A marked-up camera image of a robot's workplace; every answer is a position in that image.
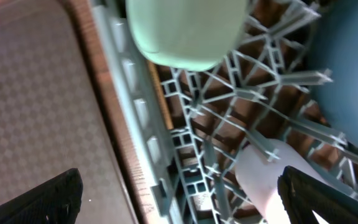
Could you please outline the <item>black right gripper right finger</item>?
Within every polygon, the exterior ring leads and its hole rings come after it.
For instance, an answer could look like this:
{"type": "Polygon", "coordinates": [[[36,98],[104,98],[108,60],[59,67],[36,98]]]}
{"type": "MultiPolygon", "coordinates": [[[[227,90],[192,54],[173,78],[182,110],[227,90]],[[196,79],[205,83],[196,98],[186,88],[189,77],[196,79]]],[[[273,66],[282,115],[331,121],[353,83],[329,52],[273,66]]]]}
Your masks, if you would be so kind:
{"type": "Polygon", "coordinates": [[[277,185],[291,224],[317,224],[315,215],[328,223],[358,223],[358,201],[292,166],[277,185]]]}

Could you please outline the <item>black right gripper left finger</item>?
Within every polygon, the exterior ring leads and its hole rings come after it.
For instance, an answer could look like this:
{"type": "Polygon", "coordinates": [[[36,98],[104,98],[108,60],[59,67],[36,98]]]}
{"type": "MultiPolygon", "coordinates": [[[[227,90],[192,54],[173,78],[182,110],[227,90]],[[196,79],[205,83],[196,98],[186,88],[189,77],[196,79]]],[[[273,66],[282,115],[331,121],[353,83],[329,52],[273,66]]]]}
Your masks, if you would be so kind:
{"type": "Polygon", "coordinates": [[[74,224],[81,210],[83,181],[71,168],[0,205],[0,224],[74,224]]]}

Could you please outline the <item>pink cup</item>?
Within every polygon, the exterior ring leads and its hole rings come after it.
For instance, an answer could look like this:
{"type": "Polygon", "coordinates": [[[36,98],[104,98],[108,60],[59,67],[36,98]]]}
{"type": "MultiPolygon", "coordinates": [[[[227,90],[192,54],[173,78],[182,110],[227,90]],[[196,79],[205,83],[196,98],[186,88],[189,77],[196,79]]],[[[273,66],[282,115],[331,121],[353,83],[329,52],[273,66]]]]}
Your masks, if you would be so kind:
{"type": "Polygon", "coordinates": [[[292,166],[326,183],[326,181],[289,144],[271,139],[278,148],[279,160],[269,162],[253,145],[248,145],[239,153],[235,164],[236,180],[249,197],[258,212],[268,224],[290,223],[283,202],[278,194],[278,178],[286,166],[292,166]]]}

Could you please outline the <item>wooden chopstick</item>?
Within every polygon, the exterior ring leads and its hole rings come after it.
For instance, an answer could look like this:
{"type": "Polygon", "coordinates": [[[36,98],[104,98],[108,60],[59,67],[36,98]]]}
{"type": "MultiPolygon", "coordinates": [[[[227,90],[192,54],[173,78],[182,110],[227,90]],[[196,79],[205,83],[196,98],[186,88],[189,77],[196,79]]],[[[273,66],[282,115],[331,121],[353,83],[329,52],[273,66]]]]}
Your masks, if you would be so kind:
{"type": "Polygon", "coordinates": [[[170,112],[169,112],[169,109],[168,109],[167,102],[166,102],[164,94],[163,94],[163,89],[162,89],[162,86],[160,84],[160,78],[159,78],[159,75],[158,75],[156,64],[154,64],[150,60],[148,60],[147,65],[148,65],[148,68],[149,68],[150,76],[151,76],[153,84],[154,84],[154,88],[155,88],[157,98],[158,98],[158,103],[159,103],[159,106],[160,106],[160,110],[162,112],[162,116],[163,116],[166,128],[167,129],[173,129],[174,126],[173,126],[173,123],[172,123],[172,119],[171,119],[171,116],[170,116],[170,112]]]}

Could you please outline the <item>dark blue bowl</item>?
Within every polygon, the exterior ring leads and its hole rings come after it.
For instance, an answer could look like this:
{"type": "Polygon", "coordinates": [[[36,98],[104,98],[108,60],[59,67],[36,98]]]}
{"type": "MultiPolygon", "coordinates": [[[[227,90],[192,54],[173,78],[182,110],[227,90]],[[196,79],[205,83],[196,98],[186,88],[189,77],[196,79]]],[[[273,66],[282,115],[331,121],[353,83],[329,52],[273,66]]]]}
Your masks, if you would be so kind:
{"type": "Polygon", "coordinates": [[[329,125],[358,147],[358,0],[336,1],[318,20],[308,66],[331,71],[313,98],[329,125]]]}

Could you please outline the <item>mint green bowl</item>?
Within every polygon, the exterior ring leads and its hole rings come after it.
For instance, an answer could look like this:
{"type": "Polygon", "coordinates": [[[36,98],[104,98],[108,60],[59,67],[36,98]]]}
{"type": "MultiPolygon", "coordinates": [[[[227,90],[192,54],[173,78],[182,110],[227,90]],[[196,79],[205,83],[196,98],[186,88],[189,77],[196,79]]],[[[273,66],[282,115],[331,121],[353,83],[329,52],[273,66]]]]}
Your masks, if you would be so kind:
{"type": "Polygon", "coordinates": [[[129,29],[139,52],[166,67],[202,72],[235,49],[249,0],[126,0],[129,29]]]}

